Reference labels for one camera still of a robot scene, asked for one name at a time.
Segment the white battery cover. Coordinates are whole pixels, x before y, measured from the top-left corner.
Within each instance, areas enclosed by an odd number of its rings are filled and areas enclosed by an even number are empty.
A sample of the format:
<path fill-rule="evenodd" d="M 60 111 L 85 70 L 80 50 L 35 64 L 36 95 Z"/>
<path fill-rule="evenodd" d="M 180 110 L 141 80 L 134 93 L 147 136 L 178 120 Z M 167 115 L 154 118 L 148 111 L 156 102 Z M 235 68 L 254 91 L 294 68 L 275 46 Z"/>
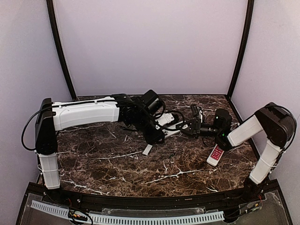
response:
<path fill-rule="evenodd" d="M 146 146 L 146 148 L 144 149 L 144 151 L 142 152 L 142 154 L 144 154 L 144 155 L 148 155 L 149 154 L 149 152 L 151 151 L 151 149 L 152 149 L 152 145 L 147 145 Z"/>

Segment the white air conditioner remote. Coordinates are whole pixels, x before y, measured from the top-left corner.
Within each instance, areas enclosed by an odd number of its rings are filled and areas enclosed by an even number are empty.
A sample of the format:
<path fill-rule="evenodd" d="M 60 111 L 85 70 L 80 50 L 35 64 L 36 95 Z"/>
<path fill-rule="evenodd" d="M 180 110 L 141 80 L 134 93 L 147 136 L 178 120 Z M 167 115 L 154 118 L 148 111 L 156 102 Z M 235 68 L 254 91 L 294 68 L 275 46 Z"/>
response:
<path fill-rule="evenodd" d="M 168 129 L 172 129 L 172 131 L 163 129 L 162 131 L 165 135 L 165 138 L 168 138 L 170 136 L 173 136 L 173 135 L 176 135 L 176 134 L 180 133 L 181 131 L 176 128 L 176 126 L 179 125 L 179 124 L 181 124 L 181 122 L 176 123 L 172 126 L 169 126 Z"/>

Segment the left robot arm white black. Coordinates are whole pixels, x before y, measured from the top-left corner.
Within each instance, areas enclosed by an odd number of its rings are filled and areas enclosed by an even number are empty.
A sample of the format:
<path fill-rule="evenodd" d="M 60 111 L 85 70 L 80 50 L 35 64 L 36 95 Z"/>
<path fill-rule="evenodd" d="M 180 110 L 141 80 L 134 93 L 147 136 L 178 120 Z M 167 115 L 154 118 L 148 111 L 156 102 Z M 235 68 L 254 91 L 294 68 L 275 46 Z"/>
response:
<path fill-rule="evenodd" d="M 76 102 L 43 100 L 40 110 L 32 115 L 35 123 L 35 147 L 44 184 L 47 189 L 60 188 L 57 160 L 57 132 L 69 127 L 99 122 L 123 122 L 142 132 L 147 144 L 162 143 L 164 132 L 155 113 L 164 102 L 153 90 L 142 96 L 115 94 L 104 98 Z"/>

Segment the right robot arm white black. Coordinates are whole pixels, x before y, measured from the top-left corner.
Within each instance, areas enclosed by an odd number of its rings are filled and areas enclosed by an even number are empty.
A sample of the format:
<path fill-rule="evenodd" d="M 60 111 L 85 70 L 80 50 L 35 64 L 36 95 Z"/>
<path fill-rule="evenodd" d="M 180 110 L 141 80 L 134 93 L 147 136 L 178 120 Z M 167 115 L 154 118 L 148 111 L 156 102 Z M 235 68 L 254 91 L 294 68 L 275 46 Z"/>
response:
<path fill-rule="evenodd" d="M 267 142 L 263 153 L 246 177 L 240 198 L 250 201 L 262 190 L 268 174 L 277 166 L 282 154 L 295 138 L 297 121 L 286 108 L 273 102 L 257 110 L 236 129 L 231 130 L 232 117 L 225 109 L 215 111 L 213 124 L 202 122 L 195 106 L 191 107 L 194 118 L 176 125 L 182 133 L 198 138 L 214 137 L 215 146 L 207 158 L 207 163 L 216 166 L 226 151 L 242 144 L 254 135 L 265 132 Z"/>

